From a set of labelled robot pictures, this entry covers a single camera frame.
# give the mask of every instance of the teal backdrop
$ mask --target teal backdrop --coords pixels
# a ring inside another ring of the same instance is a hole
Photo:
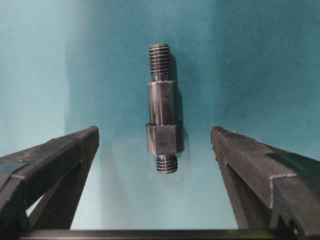
[[[146,150],[153,43],[182,97],[172,175]],[[97,125],[72,228],[232,229],[212,126],[320,159],[319,76],[318,0],[0,0],[0,155]]]

